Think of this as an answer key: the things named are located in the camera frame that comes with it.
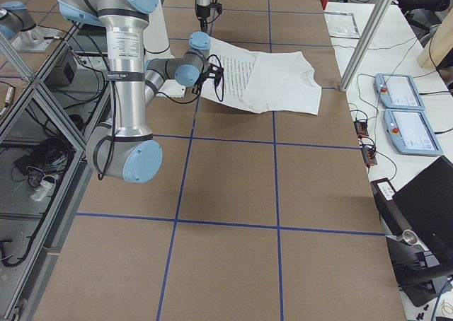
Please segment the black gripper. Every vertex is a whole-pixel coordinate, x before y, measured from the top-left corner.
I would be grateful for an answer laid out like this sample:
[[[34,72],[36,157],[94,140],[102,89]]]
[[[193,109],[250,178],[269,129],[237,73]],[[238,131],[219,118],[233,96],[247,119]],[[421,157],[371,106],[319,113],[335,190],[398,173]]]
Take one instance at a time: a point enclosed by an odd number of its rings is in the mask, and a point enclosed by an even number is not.
[[[200,30],[207,31],[208,18],[210,17],[210,7],[196,5],[196,16],[200,23]]]
[[[203,71],[192,89],[192,94],[201,94],[202,86],[208,79],[212,79],[214,83],[214,92],[217,93],[217,89],[220,84],[224,85],[224,68],[213,63],[209,63],[206,71]]]

